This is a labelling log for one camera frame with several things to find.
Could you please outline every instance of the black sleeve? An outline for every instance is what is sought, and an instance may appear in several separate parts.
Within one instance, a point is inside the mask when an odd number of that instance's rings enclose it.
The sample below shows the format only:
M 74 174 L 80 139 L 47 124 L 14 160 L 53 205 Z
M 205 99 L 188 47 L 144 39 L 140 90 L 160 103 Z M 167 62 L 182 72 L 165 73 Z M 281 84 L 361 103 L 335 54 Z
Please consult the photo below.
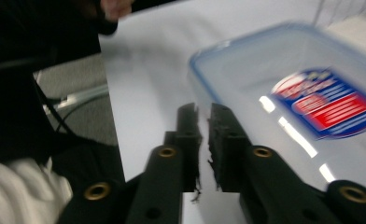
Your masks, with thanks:
M 136 0 L 133 2 L 133 12 L 148 9 L 150 7 L 157 7 L 163 4 L 175 2 L 176 0 Z
M 56 63 L 100 52 L 97 28 L 66 0 L 0 0 L 0 62 L 56 50 Z

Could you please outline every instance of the white cloth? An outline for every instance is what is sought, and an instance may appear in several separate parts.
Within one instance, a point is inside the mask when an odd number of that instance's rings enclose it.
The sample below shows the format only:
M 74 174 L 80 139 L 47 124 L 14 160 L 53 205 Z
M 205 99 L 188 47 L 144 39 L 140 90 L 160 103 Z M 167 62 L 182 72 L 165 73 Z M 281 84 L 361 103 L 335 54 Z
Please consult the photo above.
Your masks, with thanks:
M 32 159 L 0 163 L 0 224 L 55 223 L 72 197 L 66 178 Z

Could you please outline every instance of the brass screw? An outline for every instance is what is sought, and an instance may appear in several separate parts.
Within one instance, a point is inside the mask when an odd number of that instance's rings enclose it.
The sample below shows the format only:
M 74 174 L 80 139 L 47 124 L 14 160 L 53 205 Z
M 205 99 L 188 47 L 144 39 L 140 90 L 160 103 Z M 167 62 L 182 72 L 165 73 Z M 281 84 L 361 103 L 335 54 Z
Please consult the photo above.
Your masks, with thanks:
M 256 156 L 263 157 L 263 158 L 269 158 L 269 157 L 273 156 L 273 153 L 269 149 L 265 149 L 265 148 L 256 148 L 253 150 L 253 153 Z
M 105 198 L 110 193 L 110 185 L 106 182 L 100 182 L 87 188 L 84 192 L 84 198 L 90 201 L 97 201 Z
M 174 157 L 175 154 L 176 154 L 176 150 L 174 150 L 171 147 L 165 147 L 159 151 L 159 156 L 164 157 L 164 158 Z
M 349 201 L 355 203 L 366 203 L 366 192 L 361 189 L 344 186 L 340 187 L 340 193 Z

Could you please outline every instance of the gray floor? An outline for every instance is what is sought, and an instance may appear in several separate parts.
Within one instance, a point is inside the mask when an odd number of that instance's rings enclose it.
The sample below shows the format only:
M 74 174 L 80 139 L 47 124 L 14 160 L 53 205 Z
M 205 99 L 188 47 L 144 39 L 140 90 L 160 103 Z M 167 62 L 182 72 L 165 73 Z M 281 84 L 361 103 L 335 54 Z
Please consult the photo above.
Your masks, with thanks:
M 106 73 L 102 57 L 94 55 L 43 70 L 36 79 L 49 98 L 63 98 L 105 85 Z M 117 144 L 108 94 L 58 109 L 58 113 L 75 134 L 108 145 Z M 59 124 L 55 118 L 49 115 L 49 120 L 57 130 Z

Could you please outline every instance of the black cable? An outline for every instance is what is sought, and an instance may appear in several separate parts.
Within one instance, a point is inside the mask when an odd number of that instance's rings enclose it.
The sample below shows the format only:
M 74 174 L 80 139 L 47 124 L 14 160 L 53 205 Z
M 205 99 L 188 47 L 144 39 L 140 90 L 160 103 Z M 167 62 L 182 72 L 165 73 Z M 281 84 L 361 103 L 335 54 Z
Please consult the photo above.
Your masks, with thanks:
M 89 103 L 91 103 L 91 102 L 93 102 L 93 101 L 95 101 L 95 100 L 99 100 L 99 99 L 101 99 L 101 98 L 103 98 L 103 97 L 106 97 L 107 95 L 101 95 L 101 96 L 97 96 L 97 97 L 94 97 L 94 98 L 92 98 L 92 99 L 90 99 L 90 100 L 88 100 L 88 101 L 86 101 L 86 102 L 84 102 L 84 103 L 82 103 L 81 105 L 78 105 L 78 106 L 76 106 L 75 108 L 73 108 L 71 111 L 69 111 L 69 113 L 67 113 L 65 116 L 63 116 L 63 123 L 65 123 L 66 122 L 66 120 L 67 120 L 67 118 L 70 116 L 70 115 L 72 115 L 74 112 L 76 112 L 78 109 L 80 109 L 81 107 L 83 107 L 84 105 L 87 105 L 87 104 L 89 104 Z M 60 129 L 61 129 L 61 123 L 58 125 L 58 127 L 57 127 L 57 129 L 56 129 L 56 131 L 58 132 Z
M 37 86 L 37 91 L 40 95 L 41 100 L 43 101 L 44 104 L 46 104 L 47 108 L 49 109 L 49 111 L 51 112 L 52 116 L 59 122 L 59 124 L 66 130 L 66 132 L 68 134 L 74 135 L 76 136 L 73 131 L 64 123 L 63 119 L 61 118 L 61 116 L 58 114 L 58 112 L 55 110 L 54 106 L 49 102 L 49 100 L 47 99 L 46 94 L 44 94 L 44 92 L 41 90 L 40 86 L 38 85 L 38 83 L 35 83 Z

